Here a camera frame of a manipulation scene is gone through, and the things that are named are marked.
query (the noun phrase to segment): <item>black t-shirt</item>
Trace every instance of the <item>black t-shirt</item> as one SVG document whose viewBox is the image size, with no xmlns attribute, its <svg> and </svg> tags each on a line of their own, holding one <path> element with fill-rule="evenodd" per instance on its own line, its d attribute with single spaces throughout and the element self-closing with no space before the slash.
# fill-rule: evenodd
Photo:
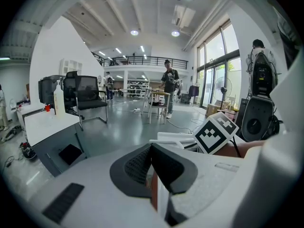
<svg viewBox="0 0 304 228">
<path fill-rule="evenodd" d="M 171 93 L 174 92 L 175 90 L 175 84 L 176 84 L 176 80 L 179 79 L 179 73 L 174 70 L 174 69 L 170 69 L 170 71 L 166 71 L 163 76 L 162 76 L 162 81 L 165 82 L 165 92 L 166 93 Z"/>
</svg>

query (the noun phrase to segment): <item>recessed light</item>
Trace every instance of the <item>recessed light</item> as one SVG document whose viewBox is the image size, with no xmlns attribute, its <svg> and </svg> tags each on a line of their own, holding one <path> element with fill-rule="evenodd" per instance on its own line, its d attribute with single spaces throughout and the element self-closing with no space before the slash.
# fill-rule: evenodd
<svg viewBox="0 0 304 228">
<path fill-rule="evenodd" d="M 177 36 L 180 36 L 180 33 L 178 31 L 173 31 L 171 33 L 171 35 L 174 36 L 174 37 L 177 37 Z"/>
<path fill-rule="evenodd" d="M 138 31 L 137 31 L 137 30 L 132 30 L 132 31 L 131 31 L 131 35 L 137 36 L 137 35 L 138 35 Z"/>
</svg>

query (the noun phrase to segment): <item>stand fan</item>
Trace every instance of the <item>stand fan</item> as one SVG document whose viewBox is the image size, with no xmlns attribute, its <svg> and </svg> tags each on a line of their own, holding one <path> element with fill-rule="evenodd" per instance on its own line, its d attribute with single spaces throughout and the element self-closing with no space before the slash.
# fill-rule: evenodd
<svg viewBox="0 0 304 228">
<path fill-rule="evenodd" d="M 220 101 L 220 109 L 222 109 L 223 101 L 225 101 L 231 94 L 232 91 L 232 83 L 231 81 L 226 78 L 226 87 L 224 87 L 225 77 L 220 77 L 215 82 L 215 89 L 213 97 Z"/>
</svg>

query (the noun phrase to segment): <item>white bottle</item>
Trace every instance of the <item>white bottle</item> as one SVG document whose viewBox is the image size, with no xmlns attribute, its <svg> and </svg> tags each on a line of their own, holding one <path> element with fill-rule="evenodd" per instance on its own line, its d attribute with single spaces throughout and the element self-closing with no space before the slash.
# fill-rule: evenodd
<svg viewBox="0 0 304 228">
<path fill-rule="evenodd" d="M 56 116 L 61 118 L 66 113 L 65 110 L 65 102 L 63 98 L 63 91 L 60 87 L 60 80 L 57 80 L 58 85 L 56 86 L 56 90 L 54 91 L 54 105 Z"/>
</svg>

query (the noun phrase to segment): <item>floor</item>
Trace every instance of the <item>floor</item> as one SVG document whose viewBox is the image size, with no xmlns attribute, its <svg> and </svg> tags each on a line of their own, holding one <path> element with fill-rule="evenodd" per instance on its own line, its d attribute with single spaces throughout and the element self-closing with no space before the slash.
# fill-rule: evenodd
<svg viewBox="0 0 304 228">
<path fill-rule="evenodd" d="M 85 152 L 88 157 L 98 156 L 112 152 L 121 148 L 133 145 L 144 145 L 150 139 L 157 139 L 158 132 L 169 133 L 189 133 L 199 126 L 200 121 L 205 119 L 205 110 L 197 106 L 175 103 L 174 112 L 170 122 L 164 123 L 163 117 L 157 116 L 157 110 L 152 115 L 151 124 L 147 115 L 135 114 L 135 108 L 142 108 L 143 102 L 139 99 L 115 97 L 113 101 L 108 101 L 108 124 L 100 120 L 92 120 L 83 123 L 86 140 L 89 142 Z M 105 109 L 91 109 L 83 111 L 85 117 L 101 115 L 105 116 Z M 6 132 L 0 132 L 2 138 Z M 19 145 L 25 141 L 25 132 L 21 132 L 11 140 L 0 143 L 0 164 L 3 178 L 9 188 L 15 194 L 25 200 L 30 197 L 53 176 L 48 172 L 39 159 L 28 161 L 22 159 L 13 161 L 9 167 L 4 163 L 8 157 L 15 159 L 21 157 Z"/>
</svg>

